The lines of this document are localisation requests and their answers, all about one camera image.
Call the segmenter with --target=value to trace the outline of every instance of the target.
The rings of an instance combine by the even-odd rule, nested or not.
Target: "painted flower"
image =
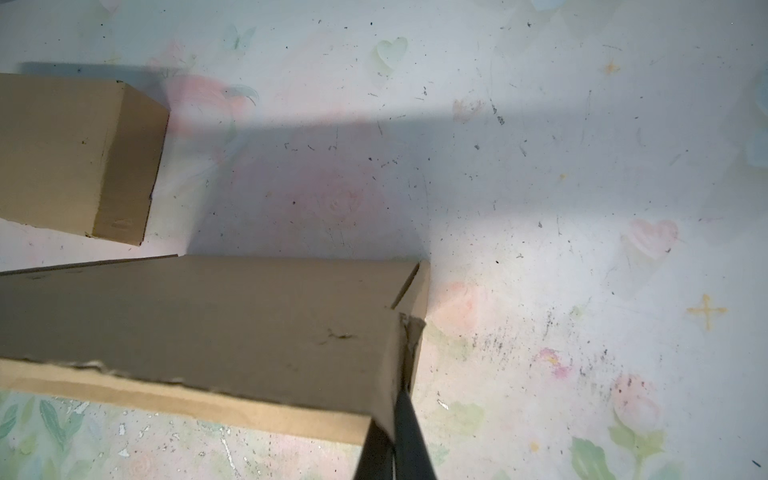
[[[646,435],[661,425],[661,408],[653,401],[653,386],[640,376],[625,374],[611,390],[614,411],[637,434]]]
[[[439,286],[429,318],[451,336],[470,335],[480,320],[488,291],[472,283],[453,282]]]

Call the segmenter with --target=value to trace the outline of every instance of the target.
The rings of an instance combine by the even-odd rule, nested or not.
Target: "torn cardboard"
[[[0,388],[362,444],[394,439],[417,262],[163,257],[0,274]]]
[[[168,110],[115,80],[0,74],[0,217],[138,245]]]

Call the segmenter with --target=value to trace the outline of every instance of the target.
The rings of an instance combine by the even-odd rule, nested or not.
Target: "cardboard edge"
[[[408,325],[404,323],[406,327],[406,333],[410,335],[409,342],[414,343],[413,351],[410,357],[404,358],[406,364],[404,367],[404,375],[408,376],[407,383],[405,384],[406,391],[410,393],[413,390],[413,385],[416,380],[416,371],[419,367],[419,356],[421,354],[422,342],[421,336],[426,325],[424,321],[427,314],[427,302],[429,300],[429,283],[432,277],[432,269],[429,262],[423,260],[416,265],[416,268],[411,273],[410,278],[406,281],[406,288],[400,295],[400,300],[396,304],[393,304],[392,309],[398,310],[402,314],[407,316],[413,316],[420,319],[423,326],[416,332],[415,330],[408,331]]]
[[[0,389],[162,411],[208,422],[362,445],[369,415],[258,402],[93,369],[0,359]]]
[[[52,272],[54,270],[69,270],[71,268],[83,268],[86,266],[111,265],[112,263],[140,262],[142,260],[157,260],[160,258],[172,258],[172,257],[178,257],[178,255],[172,254],[172,255],[160,255],[159,257],[119,258],[116,260],[97,260],[95,262],[66,263],[65,265],[37,266],[34,268],[25,268],[22,270],[9,270],[7,272],[0,272],[0,276],[22,275],[24,273]]]
[[[129,84],[121,86],[118,121],[105,152],[101,196],[91,234],[138,246],[147,229],[170,111]],[[136,135],[138,124],[142,126],[141,135]],[[135,147],[141,149],[139,155],[126,153]]]

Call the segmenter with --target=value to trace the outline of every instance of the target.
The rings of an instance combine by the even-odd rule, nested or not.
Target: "green leaf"
[[[18,450],[22,453],[22,455],[30,455],[36,450],[37,447],[38,447],[37,433],[30,434],[29,436],[27,436],[26,439],[22,440],[22,442],[18,444]]]
[[[32,411],[35,409],[35,397],[27,400],[22,410],[22,425],[27,425],[27,422],[32,418]]]
[[[58,468],[50,458],[43,467],[43,476],[41,480],[58,480]]]
[[[679,463],[667,463],[652,473],[648,480],[681,480],[683,478],[683,466]]]
[[[85,417],[85,415],[82,413],[73,412],[69,415],[67,423],[64,425],[64,434],[67,442],[72,440],[74,434],[77,433],[80,426],[83,425],[83,417]]]
[[[77,460],[72,468],[69,469],[66,480],[83,480],[83,478],[88,476],[92,465],[93,462],[88,460]]]
[[[442,443],[430,443],[427,445],[427,452],[429,453],[429,459],[432,460],[432,464],[437,467],[445,463],[450,450]]]
[[[58,446],[63,449],[67,442],[67,437],[64,430],[58,424],[56,409],[53,408],[53,405],[48,400],[40,401],[40,416],[43,418],[43,424],[45,424],[48,433],[58,443]]]
[[[611,434],[611,440],[616,445],[624,447],[632,452],[637,460],[645,460],[651,455],[661,453],[664,450],[661,446],[664,444],[664,430],[654,430],[648,435],[638,435],[631,428],[626,426],[619,415],[614,410],[614,420],[616,425],[608,427],[608,433]]]
[[[611,440],[613,440],[616,445],[631,451],[632,455],[634,455],[634,447],[637,436],[632,431],[632,429],[630,429],[628,426],[622,423],[621,420],[619,420],[616,412],[614,412],[614,418],[616,419],[616,423],[618,425],[608,427],[608,433],[611,434]]]
[[[504,470],[499,470],[491,477],[491,480],[511,480],[511,478],[509,478],[507,472]]]
[[[635,456],[638,458],[648,458],[651,455],[661,453],[664,449],[661,446],[664,444],[664,430],[654,430],[647,436],[637,436],[637,452]]]
[[[14,425],[16,425],[16,412],[18,411],[18,405],[11,405],[8,410],[5,410],[5,415],[2,417],[2,423],[0,423],[0,439],[4,439],[8,433],[11,433]]]
[[[605,463],[605,451],[589,440],[573,438],[571,465],[581,480],[616,480]]]

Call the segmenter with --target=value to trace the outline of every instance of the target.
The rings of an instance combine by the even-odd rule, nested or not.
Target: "pink flower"
[[[635,433],[646,435],[661,426],[661,408],[651,398],[654,388],[637,375],[616,379],[611,398],[619,419]]]

